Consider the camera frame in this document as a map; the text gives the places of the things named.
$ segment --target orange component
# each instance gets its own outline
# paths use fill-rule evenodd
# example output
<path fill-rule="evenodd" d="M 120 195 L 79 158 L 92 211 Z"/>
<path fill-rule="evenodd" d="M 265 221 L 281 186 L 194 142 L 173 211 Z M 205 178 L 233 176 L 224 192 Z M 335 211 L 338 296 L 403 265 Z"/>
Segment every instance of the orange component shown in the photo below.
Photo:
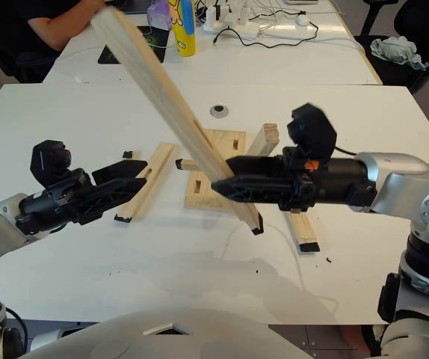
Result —
<path fill-rule="evenodd" d="M 309 172 L 317 171 L 319 169 L 319 161 L 307 161 L 304 164 L 304 169 Z"/>

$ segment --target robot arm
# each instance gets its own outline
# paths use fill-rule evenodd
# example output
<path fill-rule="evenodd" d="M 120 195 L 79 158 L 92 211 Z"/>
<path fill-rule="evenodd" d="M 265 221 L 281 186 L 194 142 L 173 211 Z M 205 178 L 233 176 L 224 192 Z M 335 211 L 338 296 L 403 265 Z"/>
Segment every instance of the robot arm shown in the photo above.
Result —
<path fill-rule="evenodd" d="M 104 211 L 130 200 L 146 183 L 135 178 L 144 161 L 126 160 L 92 173 L 70 171 L 71 156 L 62 142 L 34 147 L 31 172 L 45 188 L 27 196 L 16 194 L 0 202 L 0 257 L 61 230 L 69 222 L 87 224 Z M 5 308 L 0 302 L 0 342 Z"/>
<path fill-rule="evenodd" d="M 388 276 L 378 313 L 392 323 L 383 339 L 383 355 L 409 353 L 409 358 L 426 358 L 429 164 L 400 153 L 331 158 L 336 132 L 323 112 L 307 104 L 294 110 L 292 118 L 288 132 L 296 147 L 285 147 L 281 156 L 229 159 L 235 176 L 212 183 L 212 188 L 239 202 L 277 203 L 282 211 L 306 211 L 316 203 L 342 203 L 356 212 L 410 220 L 411 233 L 399 273 Z"/>

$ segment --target yellow bottle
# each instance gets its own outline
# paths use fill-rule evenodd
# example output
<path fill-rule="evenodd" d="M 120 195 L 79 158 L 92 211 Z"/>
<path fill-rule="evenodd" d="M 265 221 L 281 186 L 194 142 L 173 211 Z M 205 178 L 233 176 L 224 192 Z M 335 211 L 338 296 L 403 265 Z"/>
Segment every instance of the yellow bottle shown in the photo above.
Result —
<path fill-rule="evenodd" d="M 191 0 L 168 0 L 168 3 L 178 53 L 192 56 L 196 52 L 194 3 Z"/>

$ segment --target desk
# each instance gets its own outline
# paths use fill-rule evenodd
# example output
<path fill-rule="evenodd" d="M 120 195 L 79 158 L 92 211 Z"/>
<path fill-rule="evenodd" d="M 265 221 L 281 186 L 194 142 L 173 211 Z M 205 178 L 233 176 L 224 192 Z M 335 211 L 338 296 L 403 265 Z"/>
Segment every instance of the desk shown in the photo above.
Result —
<path fill-rule="evenodd" d="M 317 5 L 299 8 L 312 12 L 333 12 L 328 0 L 319 0 Z M 314 13 L 309 15 L 319 26 L 318 40 L 332 37 L 351 38 L 343 21 L 336 13 Z M 132 16 L 138 25 L 146 25 L 145 15 Z M 293 28 L 294 20 L 278 16 L 283 27 Z M 299 29 L 294 33 L 306 36 Z M 204 34 L 201 27 L 196 30 L 197 53 L 182 58 L 174 47 L 167 49 L 164 67 L 176 82 L 201 85 L 375 85 L 380 80 L 364 55 L 350 41 L 336 40 L 326 43 L 303 43 L 299 47 L 265 49 L 261 46 L 244 47 L 238 39 L 222 37 L 213 44 L 214 35 Z M 283 36 L 293 37 L 289 31 Z M 289 42 L 289 40 L 263 37 L 265 43 Z M 174 44 L 173 32 L 168 45 Z M 88 27 L 68 43 L 44 82 L 132 82 L 132 78 L 121 65 L 100 65 L 97 60 L 104 43 Z"/>
<path fill-rule="evenodd" d="M 291 110 L 309 101 L 325 110 L 340 147 L 411 153 L 429 162 L 429 122 L 406 88 L 206 85 L 182 92 L 204 127 L 247 131 L 248 144 L 262 123 L 278 123 L 274 153 L 292 145 Z M 209 114 L 218 103 L 229 109 L 224 119 Z M 136 85 L 5 85 L 0 200 L 40 190 L 29 163 L 32 147 L 47 138 L 62 140 L 72 168 L 87 172 L 117 161 L 124 150 L 146 159 L 159 141 L 178 143 Z M 187 158 L 182 148 L 141 219 L 114 221 L 112 209 L 0 259 L 3 302 L 26 319 L 98 322 L 181 306 L 272 324 L 380 322 L 377 300 L 386 275 L 398 269 L 407 221 L 318 204 L 308 216 L 321 252 L 300 255 L 275 205 L 258 205 L 265 221 L 259 236 L 234 216 L 184 209 L 188 172 L 175 169 L 179 157 Z"/>

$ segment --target wooden board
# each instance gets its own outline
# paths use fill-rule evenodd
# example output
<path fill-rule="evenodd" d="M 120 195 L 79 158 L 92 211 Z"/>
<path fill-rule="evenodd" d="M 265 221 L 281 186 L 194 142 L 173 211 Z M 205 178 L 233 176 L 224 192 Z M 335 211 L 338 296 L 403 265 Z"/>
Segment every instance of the wooden board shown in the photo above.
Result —
<path fill-rule="evenodd" d="M 291 225 L 295 240 L 301 252 L 319 252 L 319 244 L 316 239 L 311 222 L 306 213 L 286 213 L 288 223 Z"/>
<path fill-rule="evenodd" d="M 204 129 L 206 137 L 224 159 L 244 154 L 246 132 Z M 185 208 L 229 212 L 223 196 L 211 188 L 211 181 L 202 171 L 192 171 L 185 193 Z"/>
<path fill-rule="evenodd" d="M 141 205 L 148 199 L 156 180 L 174 149 L 175 145 L 167 142 L 161 142 L 156 147 L 155 152 L 148 160 L 148 165 L 137 175 L 137 178 L 146 179 L 145 185 L 129 202 L 119 207 L 115 220 L 130 222 L 137 215 Z"/>
<path fill-rule="evenodd" d="M 275 123 L 263 123 L 258 135 L 254 138 L 247 156 L 269 156 L 280 142 L 280 132 Z"/>
<path fill-rule="evenodd" d="M 190 106 L 130 19 L 109 7 L 98 12 L 91 24 L 206 176 L 211 181 L 232 177 L 231 168 L 203 133 Z M 262 217 L 254 204 L 225 201 L 253 234 L 263 232 Z"/>

